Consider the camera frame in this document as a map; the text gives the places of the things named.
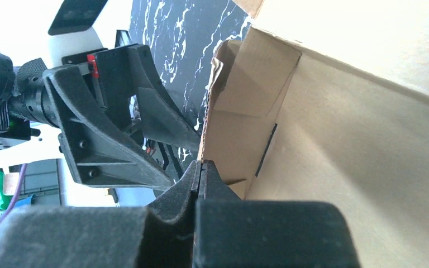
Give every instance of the cardboard flap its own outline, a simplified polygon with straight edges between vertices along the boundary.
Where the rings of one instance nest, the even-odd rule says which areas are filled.
[[[253,26],[429,94],[429,1],[264,0]]]
[[[220,92],[226,85],[226,80],[231,71],[232,65],[236,58],[239,48],[241,47],[241,41],[228,40],[220,44],[214,53],[214,57],[211,60],[211,73],[209,75],[209,81],[207,85],[207,99],[206,99],[206,113],[204,115],[203,131],[201,136],[201,142],[198,150],[198,160],[203,160],[204,143],[207,130],[207,123],[210,117],[210,107],[215,103]]]
[[[264,0],[233,0],[244,12],[252,18],[257,17]]]
[[[251,28],[227,79],[229,90],[222,91],[214,109],[267,116],[280,91],[289,83],[299,56],[300,52],[288,44]]]

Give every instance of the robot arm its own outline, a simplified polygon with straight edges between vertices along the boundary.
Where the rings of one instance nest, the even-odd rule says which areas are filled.
[[[85,11],[95,15],[87,20],[64,19],[69,10],[80,8],[72,3],[63,3],[49,34],[73,35],[72,31],[91,27],[97,10]],[[57,65],[52,58],[51,65]],[[0,54],[0,150],[37,135],[29,121],[41,122],[61,129],[60,149],[77,183],[170,187],[173,179],[141,148],[141,133],[193,150],[198,149],[199,134],[163,87],[150,48],[138,44],[101,48],[59,60],[62,65],[51,69],[43,60],[33,60],[15,74],[10,59]],[[135,121],[129,111],[134,95],[140,113]]]

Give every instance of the screw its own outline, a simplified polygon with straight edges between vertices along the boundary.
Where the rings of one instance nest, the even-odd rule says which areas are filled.
[[[89,172],[88,172],[88,176],[90,177],[90,178],[94,178],[94,177],[96,177],[98,175],[98,170],[96,170],[96,169],[92,169],[92,170],[90,170]]]
[[[81,140],[78,143],[78,146],[80,146],[81,149],[84,149],[84,148],[86,148],[88,146],[88,143],[85,140]]]

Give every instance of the brown cardboard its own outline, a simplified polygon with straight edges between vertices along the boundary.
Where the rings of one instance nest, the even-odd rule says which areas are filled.
[[[429,94],[429,1],[234,2],[257,29]]]
[[[224,87],[212,89],[219,96],[211,100],[202,157],[215,161],[227,183],[246,179],[231,186],[241,197],[337,206],[363,267],[429,267],[429,88],[374,75],[255,28],[241,53],[251,58],[231,60],[231,72],[216,81]],[[282,64],[262,64],[266,57],[301,54],[298,65],[287,65],[290,73]],[[252,73],[259,81],[285,81],[280,91],[253,85],[276,96],[265,117],[244,113],[242,102],[256,98],[241,81],[250,83]],[[223,99],[244,108],[218,106]]]
[[[217,59],[222,57],[220,51],[217,53]],[[266,69],[266,66],[270,65],[262,64],[265,63],[264,55],[274,56],[276,59],[274,63],[279,63],[282,70]],[[209,112],[205,120],[209,124],[204,127],[202,136],[204,144],[201,154],[204,159],[210,159],[216,163],[220,176],[226,183],[246,180],[246,190],[249,188],[264,154],[265,146],[300,55],[298,50],[287,44],[262,32],[252,30],[232,62],[229,76],[218,77],[218,81],[224,77],[226,82],[216,82],[211,88]],[[260,59],[259,64],[252,64],[256,62],[255,59]],[[230,102],[233,99],[229,99],[227,96],[241,98],[240,103],[248,104],[243,106],[244,108],[248,106],[264,107],[263,99],[252,98],[250,88],[242,86],[242,82],[252,80],[252,75],[261,76],[265,82],[271,81],[271,83],[262,83],[264,88],[250,83],[264,93],[272,92],[273,103],[268,103],[268,109],[263,111],[267,114],[262,117],[249,116],[244,114],[246,110],[238,111],[235,108],[232,111],[224,111],[227,103],[234,104]],[[239,196],[244,198],[245,194],[240,193]]]
[[[206,115],[204,119],[202,139],[199,147],[198,160],[203,159],[204,144],[206,140],[206,132],[208,129],[206,124],[208,121],[211,121],[211,114],[212,114],[211,107],[214,105],[219,94],[221,93],[221,91],[224,89],[226,85],[227,78],[230,74],[231,68],[236,59],[236,55],[239,52],[240,46],[241,46],[241,41],[236,41],[236,40],[229,40],[222,43],[221,46],[216,50],[213,60],[211,61],[212,68],[211,68],[211,75],[208,82],[209,94],[208,94],[208,100],[207,100]],[[229,181],[225,180],[225,182],[238,196],[244,198],[246,194],[245,180],[246,180],[245,178],[238,178],[238,179],[231,179]]]

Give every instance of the cardboard box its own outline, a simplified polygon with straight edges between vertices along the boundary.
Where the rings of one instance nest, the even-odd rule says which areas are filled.
[[[325,26],[329,33],[308,17],[322,2],[236,2],[255,17],[254,27],[243,42],[223,43],[213,59],[199,158],[214,160],[242,198],[336,205],[363,267],[429,267],[429,54],[411,53],[413,64],[401,57],[400,48],[423,49],[399,31],[407,23],[398,21],[400,27],[392,25],[386,33],[403,37],[388,41],[392,52],[357,48],[371,38],[355,33],[368,38],[340,45],[347,32],[335,27],[346,24],[350,14],[334,6],[338,2],[327,4],[332,15],[317,12],[338,16]],[[392,10],[402,7],[388,3]],[[416,12],[405,9],[411,15],[407,22],[424,22],[412,20]],[[378,17],[391,12],[384,6],[373,11]],[[367,12],[362,15],[371,18]],[[297,13],[310,25],[301,24]],[[350,23],[369,26],[370,33],[387,31],[382,22],[379,30],[369,21]],[[313,36],[302,27],[320,33]],[[324,40],[333,35],[339,39]],[[390,69],[392,75],[385,73]]]

